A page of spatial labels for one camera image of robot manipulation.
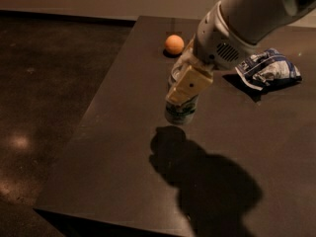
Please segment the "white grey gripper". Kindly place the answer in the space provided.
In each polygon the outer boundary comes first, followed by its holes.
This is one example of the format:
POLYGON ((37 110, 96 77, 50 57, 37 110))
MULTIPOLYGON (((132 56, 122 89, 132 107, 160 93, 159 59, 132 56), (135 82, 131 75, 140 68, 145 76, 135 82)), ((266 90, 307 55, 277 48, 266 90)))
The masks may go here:
POLYGON ((234 68, 256 49, 255 44, 241 39, 228 27, 221 3, 217 2, 200 21, 195 37, 172 67, 177 78, 166 95, 166 101, 181 106, 213 83, 214 66, 220 70, 234 68), (197 58, 206 66, 195 65, 197 58))

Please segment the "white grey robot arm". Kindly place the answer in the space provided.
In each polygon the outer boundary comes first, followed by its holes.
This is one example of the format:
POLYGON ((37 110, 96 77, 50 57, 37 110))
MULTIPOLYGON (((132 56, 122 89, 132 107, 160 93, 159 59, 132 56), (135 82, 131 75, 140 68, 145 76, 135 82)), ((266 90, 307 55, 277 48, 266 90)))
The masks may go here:
POLYGON ((304 17, 315 5, 316 0, 220 0, 176 62, 180 77, 166 101, 180 106, 198 95, 212 83, 214 69, 238 65, 268 34, 304 17))

